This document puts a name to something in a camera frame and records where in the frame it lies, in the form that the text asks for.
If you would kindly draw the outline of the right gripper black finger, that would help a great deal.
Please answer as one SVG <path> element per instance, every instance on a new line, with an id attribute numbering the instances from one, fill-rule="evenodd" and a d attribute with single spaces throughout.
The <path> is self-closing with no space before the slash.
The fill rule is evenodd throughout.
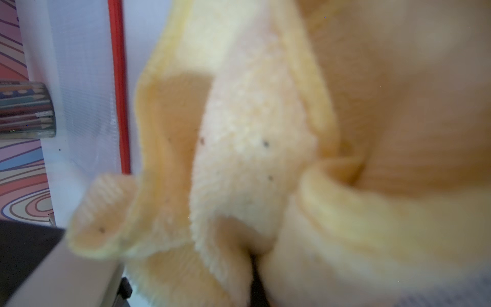
<path id="1" fill-rule="evenodd" d="M 270 307 L 265 289 L 257 270 L 256 257 L 252 256 L 251 260 L 253 266 L 253 281 L 250 288 L 250 307 Z"/>

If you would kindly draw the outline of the yellow microfiber cloth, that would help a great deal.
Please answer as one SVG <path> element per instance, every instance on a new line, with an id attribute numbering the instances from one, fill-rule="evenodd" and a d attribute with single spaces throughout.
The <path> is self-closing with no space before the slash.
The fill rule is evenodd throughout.
<path id="1" fill-rule="evenodd" d="M 395 306 L 490 271 L 489 1 L 174 1 L 139 175 L 66 230 L 153 306 Z"/>

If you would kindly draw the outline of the clear mesh document bag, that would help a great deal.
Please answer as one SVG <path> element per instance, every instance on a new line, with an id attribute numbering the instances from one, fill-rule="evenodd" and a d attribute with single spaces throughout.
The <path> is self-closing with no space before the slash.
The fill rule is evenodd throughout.
<path id="1" fill-rule="evenodd" d="M 454 286 L 413 294 L 395 304 L 397 307 L 478 307 L 490 306 L 490 271 Z"/>
<path id="2" fill-rule="evenodd" d="M 119 173 L 120 133 L 107 1 L 48 1 L 69 159 L 90 180 Z"/>

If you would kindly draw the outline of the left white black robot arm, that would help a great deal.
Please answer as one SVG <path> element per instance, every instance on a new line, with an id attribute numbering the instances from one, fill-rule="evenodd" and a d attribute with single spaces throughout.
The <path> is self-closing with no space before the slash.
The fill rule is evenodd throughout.
<path id="1" fill-rule="evenodd" d="M 75 255 L 64 234 L 1 221 L 1 306 L 128 306 L 132 287 L 122 265 Z"/>

